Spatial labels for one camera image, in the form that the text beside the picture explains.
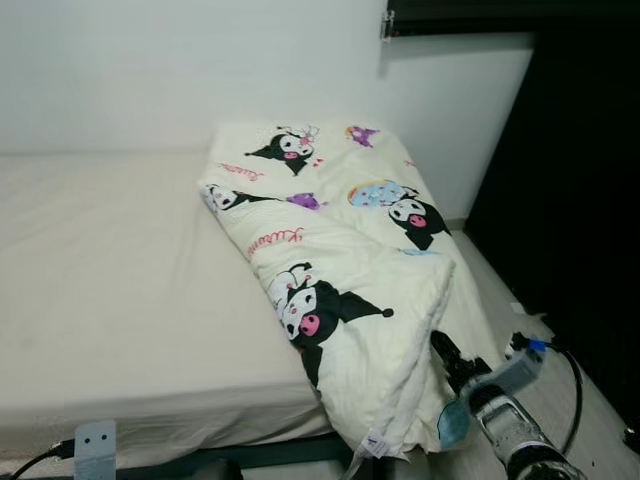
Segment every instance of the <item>white mattress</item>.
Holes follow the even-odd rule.
[[[0,158],[0,474],[105,418],[120,467],[329,431],[204,163]]]

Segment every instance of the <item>cable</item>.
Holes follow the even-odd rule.
[[[567,439],[564,441],[564,445],[560,449],[560,453],[562,455],[567,456],[569,450],[573,446],[573,440],[576,438],[576,433],[578,433],[578,427],[580,426],[580,419],[582,418],[582,374],[580,373],[580,367],[578,366],[578,362],[571,355],[571,352],[566,348],[559,346],[555,339],[549,343],[545,342],[546,345],[556,352],[564,355],[564,357],[571,365],[571,370],[573,370],[573,378],[576,383],[576,408],[573,414],[573,420],[571,421],[571,428],[569,429],[569,433],[567,434]]]
[[[56,457],[60,460],[66,460],[67,458],[73,457],[75,444],[75,440],[65,440],[64,442],[56,443],[49,450],[29,460],[22,467],[16,470],[9,480],[17,480],[24,472],[47,458]]]

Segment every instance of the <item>blanket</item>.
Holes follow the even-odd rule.
[[[432,245],[452,241],[397,137],[369,125],[229,125],[199,189],[348,445],[403,458],[465,437],[468,418],[429,348],[456,270]]]

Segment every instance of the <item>gray floor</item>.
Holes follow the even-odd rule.
[[[515,298],[461,232],[453,236],[478,282],[483,305],[492,321],[496,336],[506,346],[514,331],[550,339],[551,332],[537,317],[518,315],[511,308]],[[549,439],[561,444],[569,429],[575,405],[571,369],[564,358],[550,353],[540,379],[518,395],[518,399],[538,421]],[[580,429],[569,460],[590,480],[640,478],[638,456],[620,440],[624,424],[606,399],[585,376],[584,405]],[[398,462],[393,466],[399,480],[492,480],[504,478],[502,466],[484,438],[477,436],[469,447],[459,452],[430,455],[414,452],[412,465]],[[291,465],[245,470],[248,480],[268,479],[338,479],[341,469],[336,462]]]

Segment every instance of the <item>bed sheet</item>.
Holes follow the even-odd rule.
[[[0,158],[0,474],[98,419],[118,421],[119,467],[330,431],[198,197],[205,161]]]

